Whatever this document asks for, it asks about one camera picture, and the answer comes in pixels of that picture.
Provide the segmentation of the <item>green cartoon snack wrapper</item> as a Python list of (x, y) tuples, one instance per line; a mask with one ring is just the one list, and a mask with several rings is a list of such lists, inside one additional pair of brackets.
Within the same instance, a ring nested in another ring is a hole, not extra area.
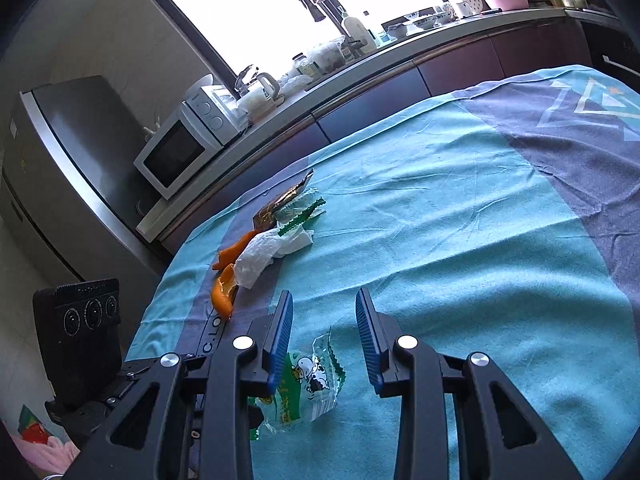
[(259, 408), (264, 418), (257, 428), (250, 430), (250, 440), (288, 431), (329, 413), (336, 407), (345, 382), (346, 372), (338, 362), (330, 332), (312, 342), (311, 352), (289, 351), (276, 392), (266, 398), (248, 400), (248, 405)]

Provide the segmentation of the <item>small white tissue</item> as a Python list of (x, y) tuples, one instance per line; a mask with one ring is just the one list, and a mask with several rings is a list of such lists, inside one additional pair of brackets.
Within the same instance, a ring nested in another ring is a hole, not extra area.
[(251, 289), (262, 271), (276, 259), (284, 258), (293, 252), (310, 246), (314, 242), (314, 231), (303, 226), (282, 235), (278, 228), (257, 234), (235, 260), (235, 283)]

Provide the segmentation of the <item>small orange peel piece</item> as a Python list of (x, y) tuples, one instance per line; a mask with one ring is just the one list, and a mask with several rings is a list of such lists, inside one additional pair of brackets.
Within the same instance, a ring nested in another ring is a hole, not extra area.
[(212, 265), (215, 271), (224, 270), (229, 264), (235, 263), (236, 259), (244, 252), (250, 241), (258, 234), (256, 230), (251, 230), (242, 235), (234, 244), (221, 249), (217, 254), (217, 260)]

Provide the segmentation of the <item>brown foil snack wrapper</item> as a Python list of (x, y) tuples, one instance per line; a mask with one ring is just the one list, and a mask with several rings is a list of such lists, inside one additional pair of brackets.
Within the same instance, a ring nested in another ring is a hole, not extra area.
[(297, 196), (303, 194), (307, 183), (310, 181), (313, 175), (314, 170), (309, 170), (305, 174), (305, 177), (303, 177), (302, 180), (296, 183), (296, 185), (291, 186), (274, 200), (263, 206), (262, 209), (259, 209), (253, 217), (254, 230), (256, 232), (264, 232), (272, 229), (277, 222), (276, 212), (282, 209), (288, 203), (291, 203), (292, 200), (295, 200)]

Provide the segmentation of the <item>curved orange peel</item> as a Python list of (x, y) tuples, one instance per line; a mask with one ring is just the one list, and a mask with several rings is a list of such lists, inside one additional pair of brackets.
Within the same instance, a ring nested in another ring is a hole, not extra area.
[(233, 301), (237, 289), (234, 264), (229, 263), (224, 267), (224, 270), (217, 274), (210, 293), (210, 301), (214, 310), (225, 321), (229, 321), (232, 317)]

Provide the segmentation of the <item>clear green snack wrapper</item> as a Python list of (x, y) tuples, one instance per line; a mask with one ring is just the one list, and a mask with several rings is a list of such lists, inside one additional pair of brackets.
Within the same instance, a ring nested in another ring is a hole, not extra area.
[(326, 201), (316, 188), (310, 188), (276, 211), (278, 234), (285, 236), (288, 232), (303, 226), (308, 220), (324, 213)]

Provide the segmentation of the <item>kitchen counter with cabinets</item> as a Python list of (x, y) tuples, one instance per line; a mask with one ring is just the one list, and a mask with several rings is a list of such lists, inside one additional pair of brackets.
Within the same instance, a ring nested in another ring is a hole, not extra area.
[(238, 136), (137, 226), (173, 252), (188, 231), (246, 188), (322, 146), (429, 96), (545, 67), (585, 64), (639, 85), (639, 36), (582, 9), (491, 12), (421, 32), (296, 93)]

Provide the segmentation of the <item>kitchen faucet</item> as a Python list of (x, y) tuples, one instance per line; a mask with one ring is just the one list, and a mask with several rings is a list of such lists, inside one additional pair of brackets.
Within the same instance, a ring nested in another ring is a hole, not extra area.
[(342, 46), (349, 50), (353, 58), (363, 57), (363, 43), (349, 35), (349, 32), (342, 25), (342, 22), (332, 13), (326, 0), (298, 0), (310, 13), (316, 23), (328, 18), (338, 32), (344, 37)]

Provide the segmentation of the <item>grey double door refrigerator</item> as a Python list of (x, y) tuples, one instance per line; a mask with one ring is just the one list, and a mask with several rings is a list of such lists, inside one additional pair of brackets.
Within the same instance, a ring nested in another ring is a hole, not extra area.
[(118, 278), (148, 299), (166, 256), (137, 226), (160, 196), (134, 166), (142, 128), (101, 76), (18, 94), (2, 131), (1, 213), (52, 284)]

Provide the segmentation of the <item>teal grey tablecloth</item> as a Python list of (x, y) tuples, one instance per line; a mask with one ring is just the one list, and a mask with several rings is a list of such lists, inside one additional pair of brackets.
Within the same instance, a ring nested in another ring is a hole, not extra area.
[(217, 252), (305, 174), (326, 202), (314, 241), (242, 290), (227, 333), (294, 299), (290, 346), (329, 335), (334, 409), (264, 431), (259, 479), (388, 479), (399, 403), (370, 386), (355, 318), (378, 308), (450, 356), (489, 354), (587, 479), (639, 425), (639, 95), (585, 66), (427, 99), (294, 162), (200, 222), (128, 356), (195, 349)]

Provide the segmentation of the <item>white microwave oven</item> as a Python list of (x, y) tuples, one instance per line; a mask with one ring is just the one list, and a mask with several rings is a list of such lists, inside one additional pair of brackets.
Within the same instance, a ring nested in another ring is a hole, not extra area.
[(207, 75), (186, 92), (134, 166), (169, 200), (247, 126), (248, 115), (227, 88)]

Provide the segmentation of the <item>glass electric kettle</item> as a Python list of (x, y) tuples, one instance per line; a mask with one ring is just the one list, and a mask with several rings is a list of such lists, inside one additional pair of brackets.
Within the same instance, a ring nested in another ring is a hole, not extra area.
[(279, 81), (268, 73), (256, 70), (250, 76), (250, 80), (245, 81), (252, 69), (252, 64), (243, 68), (234, 83), (234, 90), (240, 96), (238, 110), (246, 116), (250, 124), (262, 120), (285, 100)]

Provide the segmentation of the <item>white dish soap bottle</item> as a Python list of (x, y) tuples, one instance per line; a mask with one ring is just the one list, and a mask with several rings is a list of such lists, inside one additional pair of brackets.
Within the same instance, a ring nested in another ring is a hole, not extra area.
[(346, 11), (342, 11), (342, 26), (353, 40), (360, 42), (360, 50), (364, 54), (374, 52), (378, 48), (370, 30), (356, 16), (351, 16)]

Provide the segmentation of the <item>pink basin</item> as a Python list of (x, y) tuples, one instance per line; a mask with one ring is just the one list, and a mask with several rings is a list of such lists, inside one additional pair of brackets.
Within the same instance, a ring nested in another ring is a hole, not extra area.
[(485, 0), (491, 10), (500, 9), (503, 12), (526, 10), (529, 8), (528, 0)]

